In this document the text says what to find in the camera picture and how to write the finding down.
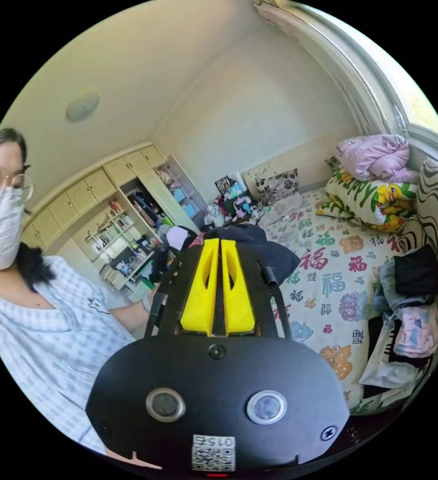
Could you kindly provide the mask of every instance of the box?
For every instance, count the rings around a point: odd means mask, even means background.
[[[184,192],[180,188],[176,188],[172,193],[172,196],[176,202],[182,202],[186,198]]]
[[[196,214],[196,211],[192,205],[184,205],[182,208],[190,219]]]

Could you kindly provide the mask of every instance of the label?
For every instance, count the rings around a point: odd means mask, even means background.
[[[236,438],[233,436],[194,435],[192,470],[199,472],[234,472]]]

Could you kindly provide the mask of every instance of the curtain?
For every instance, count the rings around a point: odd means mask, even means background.
[[[362,135],[371,135],[385,132],[383,122],[378,121],[377,115],[371,115],[371,109],[364,103],[361,93],[350,79],[350,72],[344,71],[331,54],[313,36],[308,36],[300,28],[302,20],[285,13],[279,7],[272,6],[274,2],[258,2],[255,8],[259,14],[279,28],[289,37],[295,39],[314,59],[319,62],[325,72],[337,86],[349,110],[354,117],[357,128]]]

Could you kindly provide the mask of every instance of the hand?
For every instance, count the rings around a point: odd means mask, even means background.
[[[122,462],[127,462],[128,464],[139,465],[140,467],[149,467],[151,469],[162,470],[161,466],[153,465],[152,463],[147,463],[146,461],[139,460],[136,456],[136,452],[132,452],[132,458],[125,458],[123,456],[114,453],[112,450],[105,448],[105,454],[112,459],[121,460]]]

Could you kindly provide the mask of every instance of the wooden cabinet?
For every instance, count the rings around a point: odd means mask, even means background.
[[[188,217],[184,209],[174,199],[171,192],[164,185],[158,174],[150,169],[140,176],[140,181],[147,191],[154,197],[154,200],[164,210],[164,213],[177,226],[187,227],[199,233],[194,222]]]
[[[106,199],[116,191],[116,188],[102,168],[89,175],[84,181],[98,202]]]
[[[86,213],[98,202],[84,180],[69,188],[66,194],[79,215]]]
[[[122,157],[106,163],[105,169],[119,187],[136,177],[132,167]]]
[[[140,152],[144,155],[144,158],[147,160],[147,163],[152,167],[159,167],[166,162],[164,157],[161,155],[159,150],[155,145],[147,146],[146,148],[141,148]]]
[[[39,247],[44,249],[44,244],[41,242],[41,239],[32,224],[24,229],[20,240],[31,248]]]
[[[67,193],[59,195],[52,201],[49,210],[61,230],[66,230],[79,218],[79,213]]]
[[[32,226],[37,232],[37,235],[44,245],[44,248],[47,248],[61,233],[61,229],[54,220],[54,217],[48,207],[36,216],[36,218],[32,221]]]
[[[124,160],[137,177],[152,168],[139,150],[124,155]]]

